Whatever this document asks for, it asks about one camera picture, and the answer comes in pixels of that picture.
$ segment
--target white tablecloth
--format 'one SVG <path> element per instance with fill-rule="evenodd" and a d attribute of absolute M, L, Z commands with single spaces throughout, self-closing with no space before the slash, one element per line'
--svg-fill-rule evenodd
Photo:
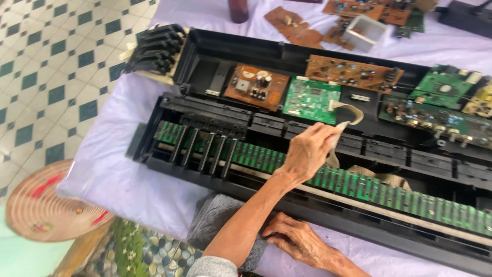
<path fill-rule="evenodd" d="M 444 6 L 449 1 L 441 2 Z M 482 0 L 470 2 L 479 4 Z M 151 25 L 179 23 L 184 27 L 286 41 L 263 18 L 279 5 L 300 14 L 322 34 L 338 18 L 321 13 L 325 4 L 250 0 L 250 19 L 237 25 L 229 19 L 226 0 L 161 0 Z M 412 39 L 396 39 L 393 38 L 394 27 L 390 26 L 370 53 L 358 50 L 352 53 L 426 66 L 452 64 L 492 74 L 492 40 L 441 25 L 436 18 L 433 13 L 425 16 L 425 34 L 414 33 Z M 336 45 L 323 43 L 323 46 L 347 51 Z M 58 192 L 184 240 L 196 203 L 210 191 L 151 171 L 124 157 L 137 125 L 147 123 L 157 97 L 166 89 L 171 88 L 135 74 L 122 75 L 83 140 L 69 176 L 58 185 Z M 470 276 L 320 226 L 313 225 L 313 229 L 374 277 Z M 256 272 L 267 277 L 329 276 L 321 270 L 292 262 L 287 254 L 272 245 L 266 249 Z"/>

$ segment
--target black case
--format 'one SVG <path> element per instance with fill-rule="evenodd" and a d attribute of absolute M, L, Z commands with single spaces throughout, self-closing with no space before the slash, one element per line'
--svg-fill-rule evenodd
<path fill-rule="evenodd" d="M 222 135 L 229 132 L 230 137 L 285 153 L 289 140 L 312 125 L 313 121 L 282 114 L 281 110 L 270 112 L 234 99 L 207 95 L 205 91 L 213 86 L 215 90 L 222 87 L 223 93 L 237 63 L 288 76 L 304 75 L 310 54 L 389 68 L 399 67 L 405 70 L 400 83 L 410 85 L 417 85 L 429 70 L 429 67 L 414 64 L 192 28 L 173 77 L 186 96 L 164 92 L 145 130 L 141 128 L 143 133 L 136 136 L 139 142 L 132 153 L 133 159 L 147 164 L 150 169 L 246 201 L 264 181 L 229 170 L 227 166 L 214 168 L 214 174 L 209 174 L 208 168 L 200 170 L 200 161 L 189 159 L 189 156 L 184 158 L 176 151 L 172 153 L 159 149 L 158 142 L 153 138 L 157 125 L 161 120 L 183 122 L 183 118 L 189 118 L 189 114 L 194 112 L 205 114 L 204 107 L 208 106 L 210 112 L 206 113 L 207 118 L 223 120 L 226 126 L 235 125 L 236 131 L 239 127 L 246 127 L 234 134 L 231 127 L 222 130 Z M 401 96 L 410 92 L 397 89 L 392 94 Z M 368 96 L 371 101 L 362 103 L 352 100 L 351 94 Z M 445 147 L 439 147 L 429 133 L 380 121 L 377 115 L 382 97 L 376 92 L 342 87 L 340 101 L 358 107 L 365 117 L 358 125 L 349 126 L 340 139 L 337 157 L 341 168 L 359 165 L 377 173 L 395 173 L 404 177 L 414 191 L 465 205 L 482 207 L 490 202 L 492 151 L 474 145 L 461 148 L 450 142 Z M 189 100 L 187 104 L 193 104 L 183 108 L 179 104 L 183 99 Z M 351 112 L 337 110 L 338 122 L 352 119 Z M 485 245 L 412 226 L 303 191 L 288 193 L 276 209 L 295 218 L 450 267 L 492 276 L 492 249 Z"/>

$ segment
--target hand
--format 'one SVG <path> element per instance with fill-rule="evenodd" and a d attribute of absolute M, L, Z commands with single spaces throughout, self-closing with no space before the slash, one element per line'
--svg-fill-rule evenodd
<path fill-rule="evenodd" d="M 278 170 L 294 176 L 299 183 L 313 178 L 340 133 L 340 129 L 320 122 L 312 125 L 291 139 L 285 163 Z"/>
<path fill-rule="evenodd" d="M 270 221 L 262 236 L 272 234 L 276 236 L 268 238 L 268 243 L 275 244 L 294 260 L 312 267 L 334 272 L 336 267 L 343 266 L 346 259 L 340 251 L 326 245 L 307 222 L 297 221 L 283 212 Z"/>

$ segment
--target red ribbon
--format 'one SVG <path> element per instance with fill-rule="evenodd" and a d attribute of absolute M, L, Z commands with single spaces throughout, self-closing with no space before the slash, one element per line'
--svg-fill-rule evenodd
<path fill-rule="evenodd" d="M 91 223 L 91 226 L 94 226 L 96 225 L 97 223 L 101 222 L 101 220 L 104 218 L 105 215 L 107 215 L 109 212 L 108 211 L 104 211 L 98 218 L 96 218 L 92 223 Z"/>
<path fill-rule="evenodd" d="M 43 193 L 43 191 L 46 189 L 46 187 L 48 187 L 51 184 L 56 183 L 57 181 L 59 181 L 61 179 L 62 179 L 61 175 L 57 175 L 53 178 L 48 179 L 48 181 L 44 185 L 42 185 L 42 186 L 38 187 L 36 190 L 34 190 L 34 192 L 32 193 L 31 196 L 34 198 L 38 198 L 41 195 L 41 193 Z"/>

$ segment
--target blue and white floor tile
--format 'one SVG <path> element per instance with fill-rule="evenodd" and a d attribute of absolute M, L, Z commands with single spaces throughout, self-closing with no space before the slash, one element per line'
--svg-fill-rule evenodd
<path fill-rule="evenodd" d="M 158 2 L 0 4 L 0 205 L 29 174 L 74 157 Z"/>

